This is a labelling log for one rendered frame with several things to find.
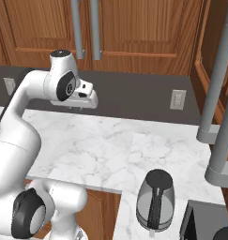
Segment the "grey and black kettle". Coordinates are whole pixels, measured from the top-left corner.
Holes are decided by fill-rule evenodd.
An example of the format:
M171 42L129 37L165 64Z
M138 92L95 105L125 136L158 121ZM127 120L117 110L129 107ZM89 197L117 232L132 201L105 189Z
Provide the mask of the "grey and black kettle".
M175 211L175 188L172 176L162 169L147 173L141 184L136 217L146 230L157 233L167 230Z

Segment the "wooden tall cabinet door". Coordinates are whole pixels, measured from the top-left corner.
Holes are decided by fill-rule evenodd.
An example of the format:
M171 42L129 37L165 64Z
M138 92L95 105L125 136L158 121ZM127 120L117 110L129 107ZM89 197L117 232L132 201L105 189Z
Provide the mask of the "wooden tall cabinet door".
M200 113L204 108L227 11L228 0L202 0L190 69L190 80ZM227 100L228 67L224 73L220 97L212 120L213 124L221 123Z

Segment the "wooden base cupboard door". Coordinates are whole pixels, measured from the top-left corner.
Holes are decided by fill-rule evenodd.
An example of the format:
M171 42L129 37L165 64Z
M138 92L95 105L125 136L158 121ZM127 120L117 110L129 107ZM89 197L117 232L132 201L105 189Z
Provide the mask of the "wooden base cupboard door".
M113 240L120 200L120 194L87 190L87 204L76 220L88 240Z

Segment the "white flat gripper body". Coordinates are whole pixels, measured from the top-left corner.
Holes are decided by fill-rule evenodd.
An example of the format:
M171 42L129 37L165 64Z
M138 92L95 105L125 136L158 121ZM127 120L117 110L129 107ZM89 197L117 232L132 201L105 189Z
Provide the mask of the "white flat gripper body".
M52 104L55 106L96 109L99 100L96 91L93 90L89 97L70 97L65 101L52 101Z

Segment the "wooden wall cupboard door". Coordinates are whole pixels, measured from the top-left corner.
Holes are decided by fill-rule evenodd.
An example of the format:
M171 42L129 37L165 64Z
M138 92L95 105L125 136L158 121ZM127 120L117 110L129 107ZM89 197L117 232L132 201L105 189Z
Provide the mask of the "wooden wall cupboard door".
M158 75L190 71L202 0L99 0L101 59L94 70Z
M0 66L47 68L57 49L76 51L70 0L0 0Z

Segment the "black boxy appliance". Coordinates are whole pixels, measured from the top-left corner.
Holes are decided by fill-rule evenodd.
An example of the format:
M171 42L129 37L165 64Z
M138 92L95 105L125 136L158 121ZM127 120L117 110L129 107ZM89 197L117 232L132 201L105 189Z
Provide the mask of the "black boxy appliance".
M228 226L225 205L188 200L179 231L179 240L213 240L215 233Z

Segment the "white wall socket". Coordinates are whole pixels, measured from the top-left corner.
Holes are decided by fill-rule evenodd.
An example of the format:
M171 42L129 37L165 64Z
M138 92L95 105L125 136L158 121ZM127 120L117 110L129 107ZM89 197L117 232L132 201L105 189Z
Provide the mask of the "white wall socket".
M15 81L12 78L5 78L4 82L5 82L8 94L11 95L16 87Z
M186 90L173 90L171 96L171 110L180 110L184 109L185 98L186 98L187 91Z

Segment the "dark round object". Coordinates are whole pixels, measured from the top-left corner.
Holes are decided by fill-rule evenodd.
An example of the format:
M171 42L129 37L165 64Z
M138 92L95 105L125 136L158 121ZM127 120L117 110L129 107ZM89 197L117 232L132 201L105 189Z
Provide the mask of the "dark round object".
M228 226L219 229L215 233L213 240L228 240Z

